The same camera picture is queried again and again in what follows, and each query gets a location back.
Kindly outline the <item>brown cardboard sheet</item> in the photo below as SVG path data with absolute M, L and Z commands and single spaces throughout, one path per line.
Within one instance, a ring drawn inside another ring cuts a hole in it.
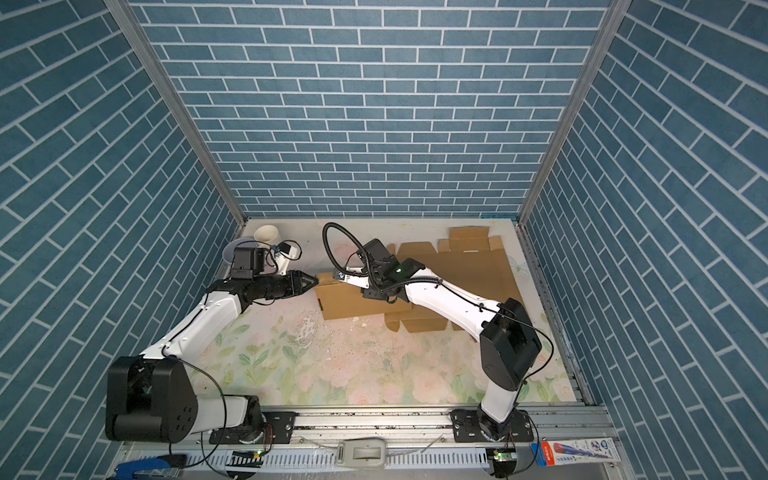
M 523 297 L 500 236 L 489 236 L 490 227 L 451 228 L 447 239 L 440 239 L 437 249 L 431 242 L 402 243 L 388 250 L 398 260 L 412 258 L 430 268 L 437 276 L 477 296 L 504 302 L 513 298 L 523 304 Z M 386 313 L 386 327 L 397 332 L 400 327 L 409 333 L 460 331 L 444 317 L 431 310 L 408 304 L 409 310 Z

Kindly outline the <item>brown cardboard box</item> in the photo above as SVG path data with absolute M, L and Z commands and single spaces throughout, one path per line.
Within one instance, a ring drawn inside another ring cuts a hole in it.
M 320 273 L 317 278 L 319 283 L 313 291 L 325 320 L 404 313 L 413 309 L 412 304 L 399 298 L 393 304 L 364 298 L 359 287 L 337 281 L 331 273 Z

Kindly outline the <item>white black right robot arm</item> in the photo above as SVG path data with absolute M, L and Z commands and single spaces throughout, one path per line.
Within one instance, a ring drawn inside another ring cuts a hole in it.
M 480 429 L 492 441 L 510 436 L 519 391 L 542 350 L 539 332 L 524 306 L 512 298 L 499 302 L 473 295 L 416 260 L 397 260 L 377 239 L 356 255 L 362 261 L 357 275 L 364 279 L 364 297 L 424 307 L 478 342 L 481 367 L 488 378 L 478 407 Z

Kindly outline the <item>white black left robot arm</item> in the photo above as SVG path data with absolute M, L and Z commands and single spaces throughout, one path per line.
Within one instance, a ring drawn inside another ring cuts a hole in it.
M 290 269 L 301 255 L 293 240 L 275 246 L 259 241 L 236 244 L 228 277 L 209 286 L 200 303 L 157 342 L 109 367 L 107 438 L 178 443 L 191 434 L 211 431 L 220 441 L 262 440 L 266 419 L 257 397 L 220 391 L 198 395 L 190 375 L 204 350 L 249 306 L 269 306 L 317 285 L 316 277 Z

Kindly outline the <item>white red blue tube box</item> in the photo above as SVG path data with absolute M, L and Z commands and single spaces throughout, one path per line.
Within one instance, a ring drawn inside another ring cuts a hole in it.
M 541 441 L 533 443 L 531 450 L 540 467 L 620 461 L 611 438 Z

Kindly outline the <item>white ceramic mug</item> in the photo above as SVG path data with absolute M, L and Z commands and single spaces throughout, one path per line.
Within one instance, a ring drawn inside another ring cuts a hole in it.
M 266 224 L 254 231 L 253 239 L 262 244 L 278 245 L 282 241 L 282 236 L 275 225 Z

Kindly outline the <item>blue tool at bottom left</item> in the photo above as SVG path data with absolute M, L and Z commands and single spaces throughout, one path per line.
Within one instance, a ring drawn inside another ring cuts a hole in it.
M 163 480 L 176 479 L 187 463 L 185 454 L 161 455 L 133 460 L 117 465 L 110 476 L 112 480 Z

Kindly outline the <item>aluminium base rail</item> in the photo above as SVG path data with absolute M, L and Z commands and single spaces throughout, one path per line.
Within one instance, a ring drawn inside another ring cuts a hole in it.
M 128 442 L 108 467 L 161 455 L 185 454 L 176 479 L 372 478 L 401 477 L 418 471 L 440 475 L 477 474 L 483 479 L 631 479 L 626 452 L 603 407 L 576 404 L 528 405 L 514 412 L 511 435 L 498 441 L 480 429 L 470 406 L 431 407 L 274 407 L 264 413 L 268 436 L 252 444 L 195 434 L 168 446 Z M 336 465 L 343 440 L 386 440 L 381 469 L 347 469 Z M 611 438 L 618 463 L 540 467 L 531 450 L 541 441 Z

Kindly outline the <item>grey metal corner post left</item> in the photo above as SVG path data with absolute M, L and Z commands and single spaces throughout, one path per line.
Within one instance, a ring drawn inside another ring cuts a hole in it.
M 147 34 L 140 25 L 129 2 L 105 0 L 104 4 L 133 49 L 169 112 L 176 120 L 183 136 L 190 144 L 199 163 L 208 174 L 230 214 L 240 227 L 244 227 L 248 220 L 247 215 L 224 179 L 210 149 L 184 105 L 181 96 L 155 52 Z

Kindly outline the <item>grey metal corner post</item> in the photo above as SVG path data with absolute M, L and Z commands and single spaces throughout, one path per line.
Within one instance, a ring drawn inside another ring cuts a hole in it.
M 224 179 L 210 149 L 184 105 L 181 96 L 155 52 L 147 34 L 140 25 L 129 2 L 105 0 L 104 4 L 133 49 L 169 112 L 176 120 L 183 136 L 190 144 L 199 163 L 208 174 L 230 214 L 240 227 L 244 227 L 248 220 L 247 215 Z
M 606 57 L 608 49 L 616 36 L 618 28 L 630 5 L 630 0 L 616 0 L 611 2 L 605 17 L 600 24 L 600 28 L 597 31 L 594 44 L 590 48 L 580 75 L 574 84 L 573 91 L 563 109 L 558 127 L 552 135 L 539 168 L 533 177 L 530 189 L 518 212 L 517 220 L 519 225 L 525 225 L 532 216 L 535 205 L 544 189 L 547 179 L 557 163 L 558 156 L 562 151 L 567 136 L 573 127 L 576 117 L 589 93 L 590 87 L 597 76 L 600 66 Z

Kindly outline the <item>grey metal corner post right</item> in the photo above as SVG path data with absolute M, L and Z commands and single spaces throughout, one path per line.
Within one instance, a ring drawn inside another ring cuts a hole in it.
M 590 48 L 580 75 L 574 84 L 573 91 L 563 109 L 558 127 L 552 135 L 539 168 L 533 177 L 530 189 L 518 212 L 517 220 L 519 225 L 525 225 L 532 216 L 535 205 L 544 189 L 547 179 L 557 163 L 558 156 L 562 151 L 567 136 L 573 127 L 576 117 L 589 93 L 590 87 L 597 76 L 600 66 L 606 57 L 608 49 L 616 36 L 618 28 L 630 5 L 630 0 L 616 0 L 611 2 L 605 17 L 600 24 L 600 28 L 597 31 L 594 44 Z

